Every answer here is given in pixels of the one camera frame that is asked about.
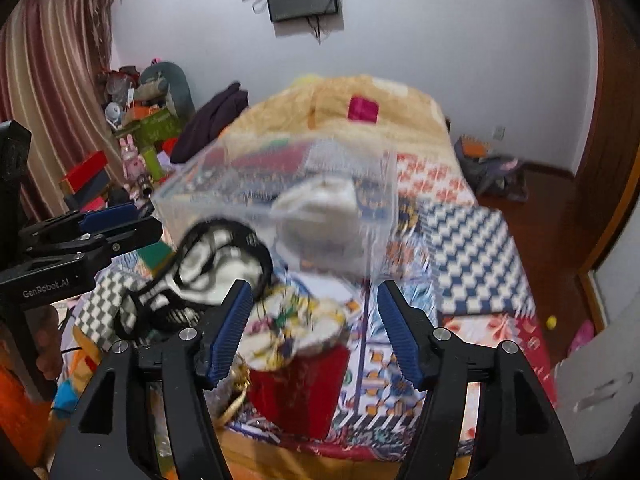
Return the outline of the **person left hand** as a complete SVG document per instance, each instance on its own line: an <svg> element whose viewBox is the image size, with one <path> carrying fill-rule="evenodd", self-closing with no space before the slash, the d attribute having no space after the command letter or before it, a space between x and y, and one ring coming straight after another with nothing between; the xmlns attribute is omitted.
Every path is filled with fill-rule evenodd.
<svg viewBox="0 0 640 480"><path fill-rule="evenodd" d="M62 372L61 333L58 331L58 310L45 306L37 310L34 341L38 349L36 365L47 380L57 380Z"/></svg>

